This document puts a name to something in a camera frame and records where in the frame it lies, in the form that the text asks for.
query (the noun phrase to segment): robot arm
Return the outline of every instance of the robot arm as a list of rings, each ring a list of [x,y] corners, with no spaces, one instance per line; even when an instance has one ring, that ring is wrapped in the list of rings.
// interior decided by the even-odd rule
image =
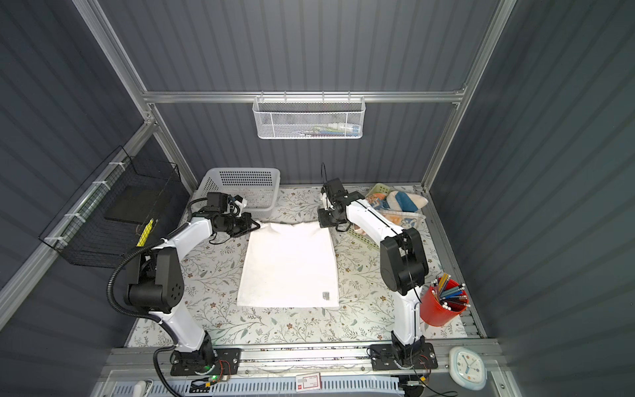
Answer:
[[[428,266],[419,232],[393,224],[360,193],[346,191],[337,178],[323,186],[322,202],[324,208],[317,211],[321,227],[335,226],[337,231],[344,232],[353,223],[379,246],[382,279],[393,291],[393,355],[398,363],[408,365],[410,353],[414,356],[423,344],[417,305]],[[346,230],[338,228],[346,223],[349,224]]]
[[[161,319],[177,336],[175,361],[192,371],[216,362],[209,335],[194,321],[181,299],[184,281],[180,261],[201,241],[226,232],[239,237],[260,228],[243,212],[246,200],[240,196],[211,192],[207,204],[189,218],[188,226],[174,237],[139,256],[126,268],[124,300],[140,313]]]

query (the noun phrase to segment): table surface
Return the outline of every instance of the table surface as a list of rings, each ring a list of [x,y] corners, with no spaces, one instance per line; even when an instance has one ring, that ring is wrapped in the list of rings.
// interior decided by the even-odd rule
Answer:
[[[366,194],[369,186],[348,187]],[[412,186],[395,186],[413,191]],[[317,220],[321,206],[319,188],[280,188],[271,218],[264,222],[296,224]],[[418,228],[428,260],[426,282],[443,272],[425,222]],[[223,245],[207,240],[181,261],[185,280],[184,301],[215,344],[274,344],[350,342],[390,339],[394,316],[390,290],[379,273],[379,250],[347,233],[330,229],[337,259],[340,307],[259,308],[236,305],[249,236],[230,239]],[[226,236],[219,233],[217,240]],[[442,327],[420,326],[426,339],[466,337],[460,317]],[[171,344],[153,321],[139,320],[128,347]]]

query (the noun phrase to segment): metal bar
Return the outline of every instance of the metal bar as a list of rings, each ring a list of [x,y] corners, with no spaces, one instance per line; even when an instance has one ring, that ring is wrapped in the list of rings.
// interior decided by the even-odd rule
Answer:
[[[153,120],[148,120],[135,132],[130,140],[123,147],[130,155],[134,156],[139,152],[143,145],[154,133],[156,125]],[[111,161],[111,163],[121,162],[126,157],[124,151],[119,151]],[[103,180],[110,172],[118,167],[117,164],[107,164],[104,170],[97,176],[95,180]],[[89,188],[71,207],[71,213],[77,212],[95,192],[97,184],[90,184]],[[61,221],[53,228],[50,236],[58,236],[70,222],[70,217],[63,217]],[[52,250],[48,245],[41,243],[30,257],[24,262],[20,269],[11,277],[9,282],[0,290],[0,330],[5,326],[7,321],[13,316],[13,313],[20,307],[22,302],[27,298],[30,292],[35,288],[37,282],[44,276],[49,267],[57,259],[57,252]]]
[[[117,38],[114,29],[97,0],[73,0],[73,4],[86,22],[95,40],[102,48],[112,68],[126,88],[126,91],[135,103],[139,113],[145,118],[150,116],[150,107],[145,103],[142,92],[145,86],[141,77],[132,66],[132,61],[123,50],[123,45]]]
[[[479,353],[490,370],[507,370],[507,362],[496,339],[432,339],[439,368],[434,372],[447,372],[450,349],[465,346]],[[243,350],[238,377],[293,376],[311,370],[328,375],[360,375],[375,373],[398,375],[411,370],[373,372],[366,348],[371,344],[390,342],[329,342],[304,344],[262,344],[216,346],[217,349],[238,347]],[[100,380],[132,380],[152,373],[152,354],[155,347],[113,349],[102,370]],[[160,354],[159,363],[164,373],[170,368],[169,354]]]
[[[421,184],[426,192],[430,191],[430,188],[432,187],[432,183],[441,168],[441,163],[443,162],[445,155],[448,153],[450,144],[452,143],[458,127],[465,116],[465,112],[474,97],[474,92],[476,92],[476,88],[478,87],[478,84],[483,77],[483,73],[490,61],[491,54],[494,52],[496,44],[498,44],[498,39],[500,38],[500,35],[503,32],[515,5],[516,0],[500,0],[498,3],[498,7],[491,19],[485,38],[483,39],[476,58],[474,59],[472,69],[465,80],[463,101],[459,103],[456,111],[450,116],[450,120],[448,121],[441,139],[439,140],[439,144],[432,155],[432,161],[430,162],[428,169],[425,171],[424,178],[421,181]]]
[[[451,102],[463,100],[461,91],[369,91],[369,92],[221,92],[221,91],[149,91],[143,94],[146,102],[152,104],[176,103],[252,103],[254,98],[266,101],[284,102]]]
[[[497,362],[488,365],[485,360],[483,361],[486,367],[488,367],[500,397],[522,397],[514,374],[510,370],[502,370]]]
[[[443,265],[443,270],[446,273],[452,275],[452,278],[457,283],[465,283],[465,278],[461,273],[461,269],[458,266],[457,258],[454,256],[454,251],[452,250],[452,246],[450,245],[450,240],[448,239],[448,235],[445,233],[445,229],[443,229],[443,224],[441,223],[441,219],[439,218],[439,213],[434,206],[434,202],[432,200],[432,196],[429,193],[423,193],[423,197],[428,200],[428,204],[422,208],[422,212],[426,217],[426,222],[428,225],[428,230],[430,231],[430,237],[434,242],[434,247],[437,250],[437,254],[439,255],[439,261]],[[465,291],[470,297],[472,307],[470,308],[470,315],[474,320],[474,325],[478,330],[478,334],[482,338],[487,338],[487,333],[485,332],[485,328],[483,327],[483,323],[481,322],[481,318],[479,317],[476,311],[476,303],[474,302],[474,298],[472,294],[469,293],[469,284],[466,283]]]
[[[139,73],[137,73],[130,57],[108,21],[104,10],[99,5],[99,1],[73,0],[73,3],[95,37],[95,40],[97,40],[102,51],[104,51],[104,54],[117,73],[117,76],[119,76],[130,98],[132,98],[132,101],[139,110],[139,113],[141,113],[145,119],[152,118],[152,120],[156,120],[161,127],[161,129],[154,134],[154,137],[159,142],[168,161],[178,165],[183,185],[192,193],[198,186],[196,177],[179,150],[161,114],[144,99],[143,93],[147,91],[144,82],[141,80]]]

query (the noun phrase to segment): white plastic basket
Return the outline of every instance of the white plastic basket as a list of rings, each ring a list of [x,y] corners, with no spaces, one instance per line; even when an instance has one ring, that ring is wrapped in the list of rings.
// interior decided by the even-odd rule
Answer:
[[[253,116],[262,139],[358,139],[366,102],[269,102],[256,97]]]
[[[277,168],[212,168],[205,174],[193,198],[207,197],[208,192],[238,194],[247,199],[246,212],[254,219],[264,219],[274,210],[279,188],[280,171]]]

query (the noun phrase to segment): green plastic basket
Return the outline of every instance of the green plastic basket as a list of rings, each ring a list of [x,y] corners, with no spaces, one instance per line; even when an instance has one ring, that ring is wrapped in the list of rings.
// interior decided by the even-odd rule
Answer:
[[[370,189],[370,191],[366,194],[366,197],[368,197],[369,195],[373,194],[373,193],[384,193],[384,194],[388,194],[390,192],[392,192],[394,189],[391,188],[388,185],[384,185],[384,184],[376,184],[375,186],[373,186],[372,189]],[[391,211],[391,210],[379,210],[379,213],[382,213],[384,215],[407,215],[409,218],[415,218],[417,221],[415,228],[419,227],[421,225],[421,222],[424,221],[425,216],[422,215],[421,213],[417,213],[417,212],[400,212],[400,211]],[[379,249],[379,247],[377,246],[377,244],[375,244],[375,242],[370,239],[368,236],[363,236],[362,234],[359,233],[355,233],[355,230],[353,230],[353,226],[351,226],[351,228],[349,229],[349,231],[347,232],[349,235],[353,236],[354,238],[363,241],[364,243],[366,243],[369,247],[371,248],[376,248]]]

